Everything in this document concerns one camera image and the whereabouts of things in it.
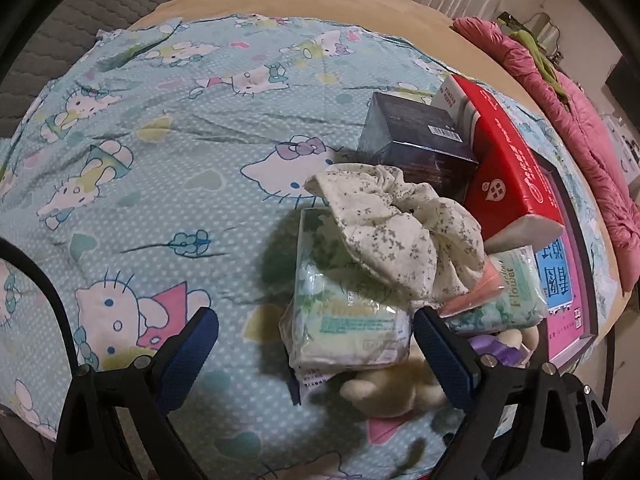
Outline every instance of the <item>quilted mattress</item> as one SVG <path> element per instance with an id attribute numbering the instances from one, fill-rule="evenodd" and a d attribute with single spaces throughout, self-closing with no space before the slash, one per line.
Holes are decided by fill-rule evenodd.
<path id="1" fill-rule="evenodd" d="M 40 89 L 62 76 L 102 28 L 127 28 L 167 0 L 64 0 L 38 28 L 0 84 L 0 137 L 10 137 Z"/>

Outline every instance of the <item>flower tissue pack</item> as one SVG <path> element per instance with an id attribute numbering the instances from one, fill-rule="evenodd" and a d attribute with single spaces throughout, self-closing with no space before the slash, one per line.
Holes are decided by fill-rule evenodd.
<path id="1" fill-rule="evenodd" d="M 406 182 L 427 182 L 438 195 L 453 199 L 462 197 L 478 167 L 446 111 L 379 92 L 369 105 L 358 158 L 400 168 Z"/>
<path id="2" fill-rule="evenodd" d="M 327 208 L 302 210 L 289 309 L 294 370 L 363 370 L 408 355 L 406 305 L 351 258 Z"/>
<path id="3" fill-rule="evenodd" d="M 449 329 L 464 335 L 497 333 L 530 328 L 545 319 L 546 299 L 531 246 L 490 254 L 489 258 L 506 288 L 494 300 L 448 317 L 445 323 Z"/>

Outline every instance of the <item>wire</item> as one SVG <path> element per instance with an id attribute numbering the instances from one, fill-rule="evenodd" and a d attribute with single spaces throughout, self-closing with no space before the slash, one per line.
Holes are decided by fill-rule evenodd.
<path id="1" fill-rule="evenodd" d="M 42 272 L 40 267 L 31 260 L 26 254 L 4 238 L 0 237 L 0 258 L 8 264 L 16 267 L 27 278 L 29 278 L 44 294 L 47 301 L 53 309 L 58 322 L 58 328 L 62 334 L 62 341 L 65 345 L 66 358 L 69 361 L 69 369 L 71 374 L 75 375 L 78 371 L 78 358 L 76 357 L 76 347 L 74 346 L 74 337 L 71 332 L 69 320 L 66 317 L 65 307 L 58 295 L 56 288 L 53 286 L 47 275 Z"/>
<path id="2" fill-rule="evenodd" d="M 613 372 L 616 365 L 616 327 L 611 327 L 607 333 L 607 361 L 604 372 L 604 389 L 602 391 L 602 407 L 609 411 L 609 401 L 611 399 L 611 389 L 613 387 Z"/>

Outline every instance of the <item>barcode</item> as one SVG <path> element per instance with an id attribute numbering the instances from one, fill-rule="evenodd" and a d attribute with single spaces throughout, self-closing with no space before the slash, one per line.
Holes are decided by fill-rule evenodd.
<path id="1" fill-rule="evenodd" d="M 582 309 L 580 307 L 576 307 L 574 310 L 575 316 L 575 328 L 576 330 L 582 327 Z"/>
<path id="2" fill-rule="evenodd" d="M 460 136 L 456 132 L 450 132 L 449 130 L 445 130 L 444 128 L 437 128 L 436 126 L 429 126 L 431 133 L 433 135 L 439 135 L 441 137 L 447 137 L 447 139 L 453 139 L 457 142 L 462 142 Z"/>

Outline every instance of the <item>beige bed cover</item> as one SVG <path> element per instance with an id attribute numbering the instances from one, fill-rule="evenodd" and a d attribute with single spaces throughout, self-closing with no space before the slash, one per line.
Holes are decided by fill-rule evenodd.
<path id="1" fill-rule="evenodd" d="M 191 21 L 244 12 L 321 18 L 406 38 L 430 56 L 489 83 L 533 112 L 543 115 L 525 89 L 499 64 L 451 30 L 451 20 L 447 16 L 411 0 L 172 0 L 158 6 L 132 28 L 157 25 L 179 16 Z M 610 274 L 620 282 L 618 264 L 602 217 L 598 221 L 605 237 Z M 630 294 L 623 294 L 618 286 L 609 319 L 598 335 L 598 342 L 622 314 L 629 297 Z"/>

